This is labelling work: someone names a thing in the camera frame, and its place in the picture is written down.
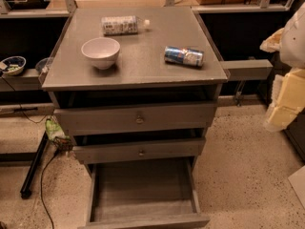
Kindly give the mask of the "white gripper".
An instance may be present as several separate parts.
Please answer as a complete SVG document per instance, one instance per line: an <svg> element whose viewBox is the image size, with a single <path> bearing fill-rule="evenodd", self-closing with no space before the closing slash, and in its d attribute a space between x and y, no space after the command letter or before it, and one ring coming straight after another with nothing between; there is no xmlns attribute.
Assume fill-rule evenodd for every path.
<svg viewBox="0 0 305 229"><path fill-rule="evenodd" d="M260 47L264 52L278 52L280 60L292 68L284 76L277 74L272 88L272 103L267 109L264 128L269 132L285 130L305 108L305 3Z"/></svg>

